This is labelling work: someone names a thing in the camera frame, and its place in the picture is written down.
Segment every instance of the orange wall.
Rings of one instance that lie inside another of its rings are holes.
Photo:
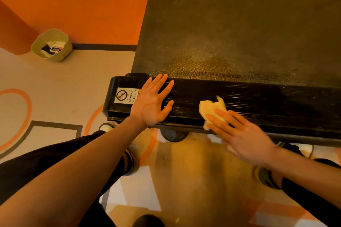
[[[136,45],[147,0],[2,0],[39,33],[57,28],[74,43]]]

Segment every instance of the treadmill belt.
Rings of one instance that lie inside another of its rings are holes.
[[[340,11],[341,0],[148,0],[132,72],[340,88]]]

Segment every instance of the person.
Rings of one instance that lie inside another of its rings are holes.
[[[171,81],[160,93],[167,75],[145,83],[130,116],[120,125],[102,124],[99,131],[64,143],[40,148],[0,164],[2,226],[115,226],[99,197],[122,175],[138,169],[126,150],[146,127],[163,121],[173,101],[161,110]],[[328,226],[336,226],[341,209],[341,169],[326,159],[305,158],[297,146],[276,146],[255,124],[240,114],[215,111],[208,126],[227,151],[258,166],[263,184],[282,189]],[[155,216],[140,217],[133,225],[163,227]]]

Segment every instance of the trash bin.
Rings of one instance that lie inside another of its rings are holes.
[[[63,42],[65,43],[62,50],[53,55],[48,55],[42,52],[42,48],[47,46],[48,42]],[[72,51],[72,44],[69,40],[69,37],[58,29],[49,29],[45,31],[43,34],[40,34],[37,39],[32,43],[31,50],[41,58],[53,61],[60,62],[64,58],[66,58]]]

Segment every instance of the left hand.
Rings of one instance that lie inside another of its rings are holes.
[[[130,115],[137,118],[145,126],[154,126],[165,120],[173,108],[174,101],[169,101],[161,110],[161,103],[173,88],[174,81],[170,81],[167,87],[159,94],[161,87],[166,82],[167,74],[159,74],[154,80],[150,77],[143,85],[141,93],[130,110]]]

